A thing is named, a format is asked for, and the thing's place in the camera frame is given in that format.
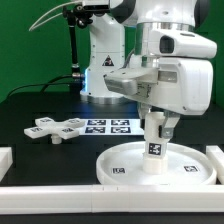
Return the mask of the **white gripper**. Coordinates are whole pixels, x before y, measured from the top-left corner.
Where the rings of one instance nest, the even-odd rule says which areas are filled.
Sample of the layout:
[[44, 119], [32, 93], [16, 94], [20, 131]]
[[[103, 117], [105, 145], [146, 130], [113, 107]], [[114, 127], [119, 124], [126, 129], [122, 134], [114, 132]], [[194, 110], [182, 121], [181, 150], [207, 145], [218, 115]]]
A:
[[215, 42], [188, 30], [137, 29], [136, 54], [144, 72], [137, 79], [136, 94], [142, 129], [151, 106], [168, 110], [162, 123], [163, 138], [173, 137], [179, 114], [201, 115], [207, 110], [213, 82], [210, 59], [216, 52]]

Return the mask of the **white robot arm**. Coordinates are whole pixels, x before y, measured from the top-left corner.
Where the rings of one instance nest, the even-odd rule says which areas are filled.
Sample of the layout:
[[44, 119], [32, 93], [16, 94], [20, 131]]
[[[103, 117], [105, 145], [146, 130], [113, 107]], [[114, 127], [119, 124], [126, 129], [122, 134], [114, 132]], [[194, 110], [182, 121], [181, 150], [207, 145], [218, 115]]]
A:
[[107, 88], [146, 107], [164, 110], [159, 135], [170, 138], [182, 115], [209, 107], [217, 44], [193, 32], [204, 20], [208, 0], [83, 0], [93, 13], [110, 12], [136, 28], [127, 68], [104, 75]]

